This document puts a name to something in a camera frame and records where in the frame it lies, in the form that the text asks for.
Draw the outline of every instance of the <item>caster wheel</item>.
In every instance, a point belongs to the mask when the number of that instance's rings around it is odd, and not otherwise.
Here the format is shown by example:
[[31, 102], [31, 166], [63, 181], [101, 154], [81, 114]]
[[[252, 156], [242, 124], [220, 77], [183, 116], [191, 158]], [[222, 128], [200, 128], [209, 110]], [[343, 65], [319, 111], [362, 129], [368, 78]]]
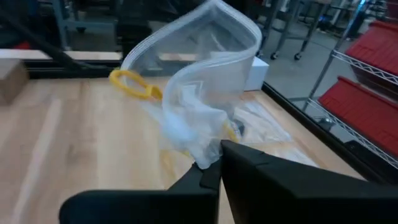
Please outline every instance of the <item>caster wheel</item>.
[[278, 52], [274, 52], [274, 53], [272, 53], [272, 55], [271, 55], [271, 60], [275, 60], [275, 59], [277, 59], [277, 58], [278, 58], [278, 56], [279, 56]]
[[86, 31], [86, 27], [77, 27], [76, 30], [79, 34], [84, 34]]
[[301, 59], [301, 54], [297, 53], [294, 55], [294, 60], [300, 60]]

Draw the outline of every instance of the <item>white box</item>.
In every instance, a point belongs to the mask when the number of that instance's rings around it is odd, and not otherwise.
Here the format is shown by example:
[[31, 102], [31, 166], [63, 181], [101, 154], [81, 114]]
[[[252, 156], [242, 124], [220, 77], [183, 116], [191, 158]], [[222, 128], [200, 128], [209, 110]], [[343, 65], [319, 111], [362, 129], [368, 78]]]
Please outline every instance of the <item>white box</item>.
[[261, 90], [262, 83], [267, 75], [268, 67], [269, 65], [263, 60], [254, 57], [244, 91]]

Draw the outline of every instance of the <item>black cable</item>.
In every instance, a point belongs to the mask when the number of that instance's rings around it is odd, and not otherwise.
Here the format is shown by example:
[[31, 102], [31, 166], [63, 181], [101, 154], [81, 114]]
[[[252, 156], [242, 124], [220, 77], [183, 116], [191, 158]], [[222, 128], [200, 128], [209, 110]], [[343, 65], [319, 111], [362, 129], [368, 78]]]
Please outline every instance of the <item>black cable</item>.
[[52, 57], [56, 62], [65, 68], [72, 70], [81, 70], [85, 68], [103, 68], [96, 67], [93, 65], [88, 65], [85, 63], [77, 62], [69, 55], [65, 54], [60, 49], [44, 42], [40, 38], [38, 38], [35, 34], [33, 34], [28, 28], [24, 27], [21, 23], [17, 21], [13, 16], [9, 15], [3, 8], [0, 6], [0, 23], [10, 27], [12, 30], [17, 32], [21, 37], [24, 37], [30, 44], [39, 48], [48, 56]]

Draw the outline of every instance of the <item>metal rack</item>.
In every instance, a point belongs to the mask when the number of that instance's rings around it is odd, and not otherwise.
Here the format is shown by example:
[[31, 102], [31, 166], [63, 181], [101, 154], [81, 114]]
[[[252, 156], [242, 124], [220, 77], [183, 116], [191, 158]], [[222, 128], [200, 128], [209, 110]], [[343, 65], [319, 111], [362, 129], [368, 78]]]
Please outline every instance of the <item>metal rack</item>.
[[378, 76], [390, 83], [393, 83], [395, 85], [398, 85], [398, 77], [394, 76], [391, 73], [382, 71], [376, 67], [373, 67], [371, 65], [368, 65], [364, 62], [361, 62], [359, 60], [356, 60], [352, 57], [349, 57], [341, 52], [339, 52], [339, 48], [341, 47], [342, 43], [344, 40], [347, 38], [347, 35], [351, 29], [351, 26], [353, 25], [354, 20], [356, 19], [356, 16], [363, 10], [364, 5], [366, 3], [366, 0], [361, 0], [359, 3], [357, 9], [355, 10], [354, 16], [352, 20], [349, 22], [346, 30], [344, 31], [343, 35], [341, 36], [341, 39], [337, 42], [335, 45], [335, 48], [330, 52], [329, 58], [326, 61], [325, 66], [323, 67], [323, 70], [321, 74], [319, 75], [318, 79], [316, 80], [313, 88], [311, 89], [311, 92], [303, 106], [303, 111], [305, 111], [310, 105], [311, 107], [315, 108], [317, 111], [321, 112], [326, 118], [328, 118], [333, 124], [338, 125], [339, 127], [343, 128], [348, 134], [350, 134], [357, 142], [361, 143], [364, 147], [369, 149], [371, 152], [375, 153], [378, 155], [380, 158], [384, 159], [386, 162], [388, 162], [391, 166], [395, 167], [398, 169], [398, 160], [393, 158], [392, 156], [388, 155], [385, 153], [382, 149], [379, 147], [375, 146], [373, 143], [368, 141], [364, 136], [356, 132], [353, 128], [351, 128], [348, 124], [344, 123], [340, 119], [338, 119], [335, 115], [331, 114], [329, 111], [324, 109], [321, 104], [319, 104], [314, 97], [315, 91], [319, 87], [321, 81], [323, 80], [323, 77], [325, 76], [326, 72], [329, 69], [330, 64], [332, 63], [334, 58], [337, 58], [341, 61], [344, 61], [350, 65], [353, 65], [357, 68], [360, 68], [364, 71], [367, 71], [375, 76]]

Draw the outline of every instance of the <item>clear plastic bag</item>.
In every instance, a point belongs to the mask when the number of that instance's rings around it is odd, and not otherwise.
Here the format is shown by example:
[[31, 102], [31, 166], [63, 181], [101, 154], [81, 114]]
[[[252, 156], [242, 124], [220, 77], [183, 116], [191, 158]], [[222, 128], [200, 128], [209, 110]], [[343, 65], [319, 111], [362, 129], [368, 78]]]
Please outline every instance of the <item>clear plastic bag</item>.
[[[161, 103], [142, 105], [173, 148], [188, 150], [202, 169], [220, 157], [220, 139], [231, 136], [230, 119], [261, 37], [245, 15], [208, 0], [143, 40], [121, 65], [149, 84], [170, 78]], [[124, 82], [137, 88], [132, 80]]]
[[233, 122], [241, 132], [240, 144], [270, 155], [318, 167], [275, 118], [257, 101], [245, 101], [236, 107]]

